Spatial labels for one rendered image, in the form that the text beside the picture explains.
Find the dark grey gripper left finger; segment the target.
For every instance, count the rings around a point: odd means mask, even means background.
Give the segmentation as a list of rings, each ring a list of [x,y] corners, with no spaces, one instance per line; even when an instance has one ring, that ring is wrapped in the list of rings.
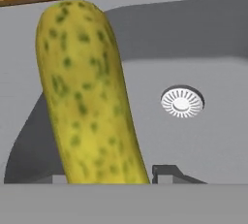
[[[21,169],[18,173],[18,183],[25,184],[35,184],[35,183],[44,183],[44,184],[53,184],[54,179],[57,176],[65,176],[64,169],[62,167],[51,167],[51,168],[42,168],[42,167],[31,167]]]

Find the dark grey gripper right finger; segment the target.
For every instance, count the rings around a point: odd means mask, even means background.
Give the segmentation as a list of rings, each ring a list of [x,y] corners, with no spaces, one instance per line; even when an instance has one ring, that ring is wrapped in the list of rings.
[[[204,181],[184,175],[176,165],[153,165],[153,184],[204,184]]]

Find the yellow-green spotted cucumber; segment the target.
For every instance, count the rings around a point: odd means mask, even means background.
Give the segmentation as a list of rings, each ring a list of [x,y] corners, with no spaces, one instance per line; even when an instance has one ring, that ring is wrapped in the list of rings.
[[[36,54],[70,183],[147,184],[120,53],[106,14],[85,0],[44,10]]]

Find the grey kitchen sink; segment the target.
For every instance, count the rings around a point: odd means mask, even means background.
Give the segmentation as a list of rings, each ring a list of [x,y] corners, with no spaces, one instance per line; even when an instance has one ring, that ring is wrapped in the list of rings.
[[[206,183],[248,184],[248,0],[96,0],[114,29],[147,166]],[[43,4],[0,7],[0,162],[61,167],[41,94],[34,36]],[[161,106],[173,85],[205,101],[195,117]]]

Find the white round sink drain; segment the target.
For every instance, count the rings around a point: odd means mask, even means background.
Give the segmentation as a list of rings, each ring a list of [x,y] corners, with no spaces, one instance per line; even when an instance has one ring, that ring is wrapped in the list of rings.
[[[203,95],[196,88],[186,84],[166,88],[160,103],[168,114],[177,118],[195,117],[205,106]]]

